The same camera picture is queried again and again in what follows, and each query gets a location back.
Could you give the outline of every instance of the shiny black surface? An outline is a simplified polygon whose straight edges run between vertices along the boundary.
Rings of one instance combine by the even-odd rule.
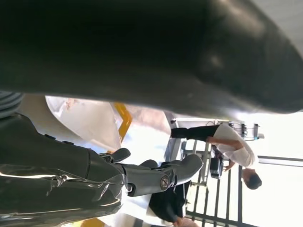
[[[113,214],[126,196],[124,184],[123,175],[94,182],[59,169],[0,164],[0,226],[53,227]]]
[[[11,0],[0,88],[203,117],[292,113],[303,62],[249,0]]]

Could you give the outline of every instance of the white shirt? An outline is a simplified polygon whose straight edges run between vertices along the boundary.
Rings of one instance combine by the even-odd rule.
[[[236,150],[235,148],[228,145],[214,144],[223,155],[233,162],[249,168],[253,168],[255,164],[258,162],[258,156],[255,155],[245,140],[227,124],[221,124],[215,133],[214,138],[238,140],[240,142],[243,147],[239,150]]]

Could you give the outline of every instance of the black leather material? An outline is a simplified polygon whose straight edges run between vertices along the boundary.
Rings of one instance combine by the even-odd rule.
[[[250,0],[10,0],[0,89],[241,119],[303,106],[303,61]]]

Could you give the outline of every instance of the man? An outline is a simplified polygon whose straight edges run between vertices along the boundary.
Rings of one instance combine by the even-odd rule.
[[[254,190],[262,185],[262,181],[254,169],[254,165],[258,162],[258,157],[245,140],[227,124],[190,129],[175,128],[172,129],[172,137],[211,143],[229,158],[230,164],[225,168],[225,171],[237,163],[245,167],[242,177],[247,187]]]

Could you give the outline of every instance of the window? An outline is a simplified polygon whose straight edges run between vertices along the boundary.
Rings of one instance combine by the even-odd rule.
[[[295,142],[301,140],[302,119],[303,113],[254,116],[253,122],[258,123],[258,131],[265,138],[248,143],[259,156],[303,158],[303,152]]]
[[[258,190],[243,184],[243,223],[262,227],[297,226],[301,222],[303,168],[260,164]]]

